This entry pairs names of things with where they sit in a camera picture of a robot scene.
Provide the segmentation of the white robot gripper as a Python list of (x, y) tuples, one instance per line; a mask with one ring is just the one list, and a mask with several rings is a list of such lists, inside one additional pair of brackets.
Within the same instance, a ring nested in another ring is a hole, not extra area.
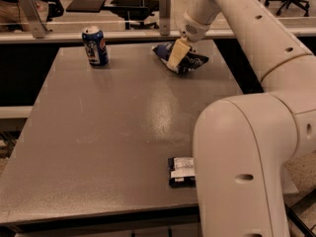
[(194, 20), (188, 12), (184, 13), (182, 20), (179, 23), (180, 39), (175, 41), (167, 67), (172, 71), (177, 70), (177, 66), (182, 59), (190, 51), (189, 42), (197, 42), (202, 40), (208, 31), (210, 24), (201, 24)]

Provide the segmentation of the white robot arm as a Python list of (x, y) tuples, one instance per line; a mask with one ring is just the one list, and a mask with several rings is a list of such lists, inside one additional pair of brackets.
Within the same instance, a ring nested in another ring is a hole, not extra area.
[(223, 15), (260, 85), (260, 94), (205, 108), (193, 140), (203, 237), (289, 237), (282, 166), (316, 149), (313, 52), (258, 0), (191, 0), (168, 62)]

